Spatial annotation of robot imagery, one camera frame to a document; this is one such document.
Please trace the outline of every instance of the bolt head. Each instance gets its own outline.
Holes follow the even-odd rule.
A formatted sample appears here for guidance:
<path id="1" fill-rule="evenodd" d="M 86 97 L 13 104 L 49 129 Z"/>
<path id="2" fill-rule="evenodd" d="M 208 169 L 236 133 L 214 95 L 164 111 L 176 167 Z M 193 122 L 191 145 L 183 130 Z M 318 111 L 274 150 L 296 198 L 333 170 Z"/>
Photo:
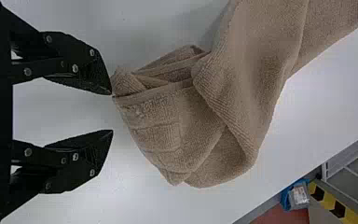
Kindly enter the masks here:
<path id="1" fill-rule="evenodd" d="M 46 183 L 46 186 L 45 186 L 45 190 L 49 190 L 49 189 L 51 189 L 51 183 L 50 182 Z"/>
<path id="2" fill-rule="evenodd" d="M 28 147 L 27 149 L 24 150 L 24 156 L 25 157 L 30 157 L 32 156 L 32 149 L 30 147 Z"/>
<path id="3" fill-rule="evenodd" d="M 75 154 L 72 156 L 72 160 L 73 160 L 73 161 L 78 161 L 78 160 L 79 160 L 79 154 L 78 154 L 78 153 L 75 153 Z"/>
<path id="4" fill-rule="evenodd" d="M 61 159 L 61 164 L 66 164 L 66 158 L 65 157 Z"/>
<path id="5" fill-rule="evenodd" d="M 91 177 L 95 176 L 95 170 L 94 169 L 91 169 L 89 171 L 89 176 L 91 176 Z"/>
<path id="6" fill-rule="evenodd" d="M 48 41 L 48 43 L 52 43 L 53 37 L 51 37 L 51 35 L 46 36 L 46 41 Z"/>
<path id="7" fill-rule="evenodd" d="M 79 71 L 79 67 L 77 66 L 77 64 L 72 65 L 72 71 L 74 73 L 77 73 Z"/>
<path id="8" fill-rule="evenodd" d="M 26 75 L 27 77 L 30 77 L 32 75 L 31 68 L 24 68 L 24 75 Z"/>

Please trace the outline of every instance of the metal frame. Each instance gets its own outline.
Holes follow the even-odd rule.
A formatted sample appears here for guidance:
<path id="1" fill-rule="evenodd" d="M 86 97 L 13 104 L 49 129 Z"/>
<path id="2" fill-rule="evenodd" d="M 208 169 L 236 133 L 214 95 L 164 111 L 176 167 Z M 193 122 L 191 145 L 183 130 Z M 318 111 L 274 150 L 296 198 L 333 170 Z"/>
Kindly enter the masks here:
<path id="1" fill-rule="evenodd" d="M 11 60 L 10 52 L 21 57 Z M 113 131 L 102 130 L 45 147 L 13 140 L 13 85 L 43 77 L 110 95 L 99 51 L 60 32 L 38 32 L 0 3 L 0 221 L 39 193 L 76 189 L 97 176 Z M 13 175 L 11 165 L 21 166 Z"/>
<path id="2" fill-rule="evenodd" d="M 343 195 L 345 195 L 346 197 L 350 198 L 351 200 L 353 200 L 353 201 L 356 202 L 356 203 L 358 203 L 358 200 L 356 200 L 355 198 L 353 198 L 351 195 L 349 195 L 349 194 L 343 192 L 342 190 L 340 190 L 340 189 L 337 188 L 336 186 L 330 184 L 330 183 L 328 182 L 328 180 L 329 180 L 329 178 L 331 178 L 332 176 L 334 176 L 335 174 L 337 174 L 339 171 L 341 171 L 341 170 L 343 170 L 343 169 L 346 170 L 346 171 L 348 171 L 348 172 L 350 172 L 352 175 L 355 175 L 355 176 L 358 178 L 358 174 L 357 174 L 355 171 L 353 171 L 353 170 L 349 167 L 349 165 L 352 164 L 352 163 L 353 163 L 354 161 L 356 161 L 357 159 L 358 159 L 358 153 L 349 154 L 348 156 L 346 156 L 346 157 L 344 158 L 344 160 L 342 160 L 343 163 L 340 164 L 341 167 L 339 167 L 339 168 L 338 168 L 334 173 L 332 173 L 332 174 L 330 174 L 330 173 L 328 172 L 328 170 L 329 170 L 329 167 L 328 167 L 329 165 L 328 165 L 328 163 L 330 162 L 330 160 L 327 161 L 327 162 L 325 162 L 325 163 L 322 165 L 322 181 L 323 181 L 325 184 L 327 184 L 328 186 L 330 186 L 331 188 L 333 188 L 333 189 L 339 191 L 340 193 L 342 193 Z"/>

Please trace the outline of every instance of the beige towel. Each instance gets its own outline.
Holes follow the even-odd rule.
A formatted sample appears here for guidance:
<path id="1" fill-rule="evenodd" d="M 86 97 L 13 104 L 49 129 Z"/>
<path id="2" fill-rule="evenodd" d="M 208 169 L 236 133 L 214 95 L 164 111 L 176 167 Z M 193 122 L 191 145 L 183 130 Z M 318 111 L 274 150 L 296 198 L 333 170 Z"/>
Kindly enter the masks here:
<path id="1" fill-rule="evenodd" d="M 114 101 L 171 184 L 218 185 L 254 165 L 287 78 L 357 27 L 358 0 L 231 0 L 210 53 L 118 68 Z"/>

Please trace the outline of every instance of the blue object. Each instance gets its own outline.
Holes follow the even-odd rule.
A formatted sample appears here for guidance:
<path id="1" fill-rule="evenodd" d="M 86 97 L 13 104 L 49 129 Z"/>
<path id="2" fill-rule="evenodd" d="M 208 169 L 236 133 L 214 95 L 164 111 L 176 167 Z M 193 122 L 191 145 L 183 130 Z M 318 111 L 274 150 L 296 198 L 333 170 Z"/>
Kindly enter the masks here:
<path id="1" fill-rule="evenodd" d="M 289 202 L 290 190 L 292 190 L 296 184 L 301 184 L 303 182 L 307 183 L 307 185 L 310 183 L 310 181 L 308 179 L 301 178 L 281 192 L 281 205 L 282 205 L 284 211 L 288 212 L 288 211 L 290 211 L 290 209 L 292 207 Z"/>

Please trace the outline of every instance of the folded towel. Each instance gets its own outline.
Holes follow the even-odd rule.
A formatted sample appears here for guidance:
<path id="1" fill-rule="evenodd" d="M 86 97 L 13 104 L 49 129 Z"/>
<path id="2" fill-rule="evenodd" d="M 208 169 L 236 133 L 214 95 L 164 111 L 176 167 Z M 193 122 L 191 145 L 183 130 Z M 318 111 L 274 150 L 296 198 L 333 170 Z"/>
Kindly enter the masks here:
<path id="1" fill-rule="evenodd" d="M 169 183 L 215 186 L 254 165 L 287 78 L 357 27 L 358 0 L 231 0 L 211 52 L 118 68 L 114 102 Z"/>

